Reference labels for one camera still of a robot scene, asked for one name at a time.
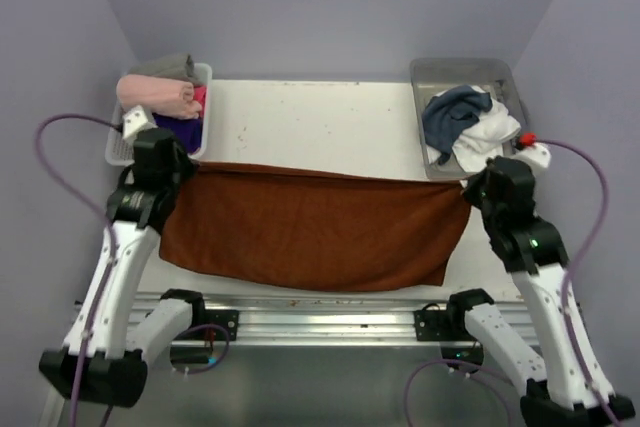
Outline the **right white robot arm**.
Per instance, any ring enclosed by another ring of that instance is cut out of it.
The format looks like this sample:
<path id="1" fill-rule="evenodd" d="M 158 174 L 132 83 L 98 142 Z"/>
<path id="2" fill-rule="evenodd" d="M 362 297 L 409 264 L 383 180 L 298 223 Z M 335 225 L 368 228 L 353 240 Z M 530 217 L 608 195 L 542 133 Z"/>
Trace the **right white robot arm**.
<path id="1" fill-rule="evenodd" d="M 534 171 L 497 157 L 472 176 L 464 198 L 482 216 L 493 252 L 522 295 L 539 343 L 533 350 L 509 326 L 482 289 L 450 297 L 445 326 L 471 336 L 498 362 L 520 396 L 528 426 L 613 426 L 635 417 L 633 402 L 616 393 L 591 348 L 571 289 L 563 284 L 569 258 L 561 235 L 535 212 Z"/>

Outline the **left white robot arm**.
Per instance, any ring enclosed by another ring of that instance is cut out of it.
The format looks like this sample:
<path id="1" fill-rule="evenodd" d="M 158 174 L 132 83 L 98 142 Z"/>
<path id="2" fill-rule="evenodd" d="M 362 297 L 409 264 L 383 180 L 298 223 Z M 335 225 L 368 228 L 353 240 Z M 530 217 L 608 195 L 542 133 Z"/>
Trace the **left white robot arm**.
<path id="1" fill-rule="evenodd" d="M 41 355 L 39 370 L 64 398 L 131 408 L 154 361 L 181 335 L 193 340 L 208 326 L 203 297 L 165 292 L 134 330 L 129 317 L 148 258 L 173 212 L 180 187 L 197 167 L 169 130 L 137 135 L 134 161 L 120 175 L 107 206 L 102 252 L 80 313 L 58 350 Z"/>

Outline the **brown rust towel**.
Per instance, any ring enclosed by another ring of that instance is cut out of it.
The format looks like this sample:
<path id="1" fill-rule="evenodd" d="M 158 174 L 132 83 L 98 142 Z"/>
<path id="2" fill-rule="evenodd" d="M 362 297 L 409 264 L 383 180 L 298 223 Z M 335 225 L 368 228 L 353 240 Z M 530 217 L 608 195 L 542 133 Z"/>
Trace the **brown rust towel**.
<path id="1" fill-rule="evenodd" d="M 470 211 L 454 183 L 204 163 L 180 190 L 159 255 L 297 290 L 439 286 Z"/>

